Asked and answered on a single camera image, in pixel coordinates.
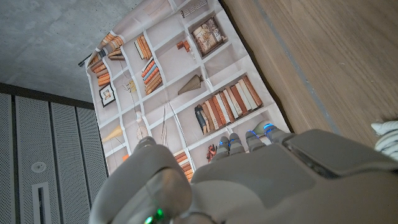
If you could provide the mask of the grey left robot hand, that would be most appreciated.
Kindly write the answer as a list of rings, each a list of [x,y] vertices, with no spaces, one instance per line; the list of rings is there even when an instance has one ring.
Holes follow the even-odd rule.
[[[374,123],[367,147],[313,129],[259,123],[222,137],[188,179],[148,136],[109,177],[90,223],[396,223],[397,122]]]

